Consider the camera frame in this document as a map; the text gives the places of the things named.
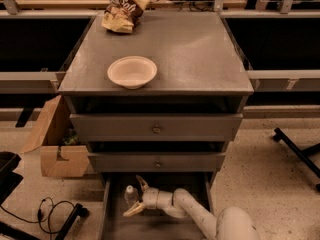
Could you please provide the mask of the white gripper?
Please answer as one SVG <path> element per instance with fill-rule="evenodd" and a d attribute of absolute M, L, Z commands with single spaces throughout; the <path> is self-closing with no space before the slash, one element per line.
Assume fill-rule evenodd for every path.
<path fill-rule="evenodd" d="M 136 202 L 131 208 L 123 213 L 124 217 L 131 217 L 142 212 L 145 207 L 147 209 L 160 209 L 163 211 L 172 207 L 173 194 L 171 192 L 162 191 L 157 188 L 149 188 L 148 183 L 140 176 L 137 175 L 141 190 L 144 191 L 142 195 L 143 202 Z"/>

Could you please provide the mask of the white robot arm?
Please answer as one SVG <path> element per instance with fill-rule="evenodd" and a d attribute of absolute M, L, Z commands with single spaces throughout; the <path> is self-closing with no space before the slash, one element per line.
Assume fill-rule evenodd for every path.
<path fill-rule="evenodd" d="M 136 201 L 123 213 L 124 217 L 145 209 L 162 210 L 173 218 L 190 216 L 207 240 L 261 240 L 249 214 L 238 207 L 227 207 L 215 216 L 184 188 L 162 191 L 150 187 L 140 175 L 136 178 L 142 190 L 142 201 Z"/>

